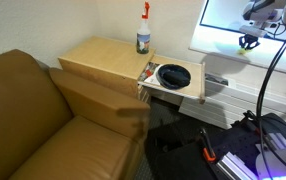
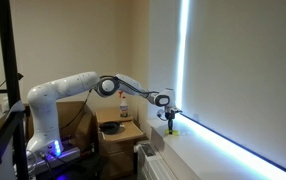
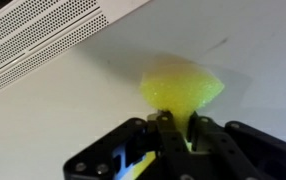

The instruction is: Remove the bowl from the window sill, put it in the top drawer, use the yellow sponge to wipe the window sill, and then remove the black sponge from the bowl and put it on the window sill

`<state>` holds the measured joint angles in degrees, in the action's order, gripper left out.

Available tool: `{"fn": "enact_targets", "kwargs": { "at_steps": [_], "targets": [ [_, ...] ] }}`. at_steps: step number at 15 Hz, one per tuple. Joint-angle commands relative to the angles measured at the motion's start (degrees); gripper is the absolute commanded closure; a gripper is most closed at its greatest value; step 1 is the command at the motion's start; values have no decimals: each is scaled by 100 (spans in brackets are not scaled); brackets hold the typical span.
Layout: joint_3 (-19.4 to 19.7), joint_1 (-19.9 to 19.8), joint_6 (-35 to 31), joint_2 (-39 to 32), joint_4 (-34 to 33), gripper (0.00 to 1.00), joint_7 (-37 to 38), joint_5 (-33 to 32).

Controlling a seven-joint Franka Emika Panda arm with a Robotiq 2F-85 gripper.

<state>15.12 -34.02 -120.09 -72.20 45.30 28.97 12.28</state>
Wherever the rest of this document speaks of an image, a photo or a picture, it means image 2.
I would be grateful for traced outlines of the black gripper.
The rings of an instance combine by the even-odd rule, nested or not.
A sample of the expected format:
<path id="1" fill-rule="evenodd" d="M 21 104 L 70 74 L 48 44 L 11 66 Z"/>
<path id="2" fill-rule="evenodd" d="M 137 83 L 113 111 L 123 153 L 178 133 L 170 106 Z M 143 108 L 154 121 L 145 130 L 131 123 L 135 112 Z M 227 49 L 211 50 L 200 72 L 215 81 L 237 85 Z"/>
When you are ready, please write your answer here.
<path id="1" fill-rule="evenodd" d="M 157 111 L 157 117 L 162 121 L 168 121 L 168 133 L 173 134 L 173 119 L 176 113 L 181 113 L 182 110 L 177 107 L 164 107 Z"/>

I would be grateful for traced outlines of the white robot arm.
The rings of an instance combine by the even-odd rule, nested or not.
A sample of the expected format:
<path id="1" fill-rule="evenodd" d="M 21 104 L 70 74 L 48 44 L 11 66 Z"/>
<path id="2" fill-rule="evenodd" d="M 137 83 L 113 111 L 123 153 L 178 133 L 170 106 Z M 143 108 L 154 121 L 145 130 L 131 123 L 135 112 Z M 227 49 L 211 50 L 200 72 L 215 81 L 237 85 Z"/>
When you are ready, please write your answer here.
<path id="1" fill-rule="evenodd" d="M 95 91 L 100 97 L 109 97 L 121 91 L 146 99 L 152 105 L 160 107 L 157 116 L 165 117 L 170 132 L 171 121 L 180 112 L 175 102 L 175 91 L 171 88 L 150 91 L 124 74 L 99 76 L 93 71 L 83 72 L 36 85 L 29 90 L 27 102 L 33 120 L 33 135 L 28 141 L 27 150 L 61 155 L 64 147 L 60 138 L 57 103 L 91 91 Z"/>

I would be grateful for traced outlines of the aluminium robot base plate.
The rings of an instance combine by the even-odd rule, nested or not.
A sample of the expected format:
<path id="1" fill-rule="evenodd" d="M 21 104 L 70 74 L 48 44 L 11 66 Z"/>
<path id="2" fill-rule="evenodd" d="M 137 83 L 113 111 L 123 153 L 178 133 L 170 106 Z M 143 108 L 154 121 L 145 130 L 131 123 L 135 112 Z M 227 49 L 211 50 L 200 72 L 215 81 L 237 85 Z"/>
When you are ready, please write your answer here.
<path id="1" fill-rule="evenodd" d="M 52 168 L 61 165 L 67 165 L 73 160 L 80 157 L 80 150 L 77 147 L 64 150 L 60 155 L 55 155 L 50 152 L 32 152 L 27 151 L 27 165 L 30 174 L 38 175 L 48 170 L 46 161 L 42 158 L 45 156 Z"/>

